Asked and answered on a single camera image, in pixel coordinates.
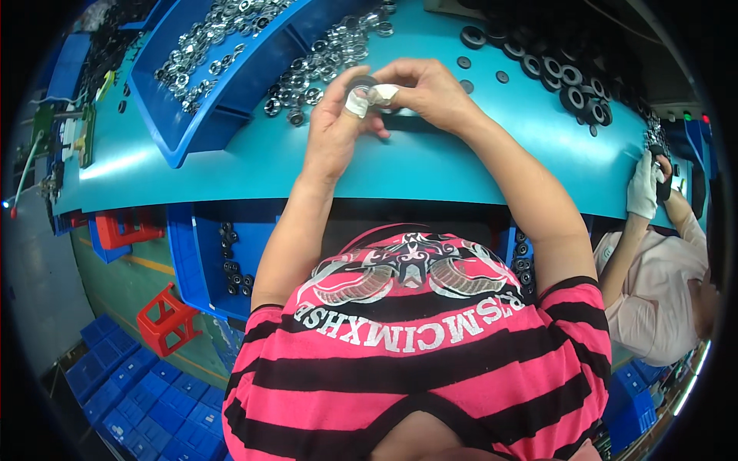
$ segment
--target worker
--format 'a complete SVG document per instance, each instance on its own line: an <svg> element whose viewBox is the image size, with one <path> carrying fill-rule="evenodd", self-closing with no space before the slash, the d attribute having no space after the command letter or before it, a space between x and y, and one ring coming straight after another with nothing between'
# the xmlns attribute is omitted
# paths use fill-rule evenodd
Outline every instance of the worker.
<svg viewBox="0 0 738 461"><path fill-rule="evenodd" d="M679 236L649 226L658 179L670 184L672 174L665 156L655 157L660 167L651 157L646 150L628 185L622 232L593 243L610 338L648 365L665 367L710 338L719 293L711 282L705 232L680 192L667 187L663 197Z"/></svg>
<svg viewBox="0 0 738 461"><path fill-rule="evenodd" d="M311 113L303 169L259 262L226 390L231 455L598 460L588 439L611 355L587 228L556 178L437 60L395 60L373 74L375 90L479 156L534 247L536 305L484 246L412 223L365 232L318 260L356 138L390 135L366 105L346 106L347 84L367 71L343 72ZM422 164L407 174L444 186Z"/></svg>

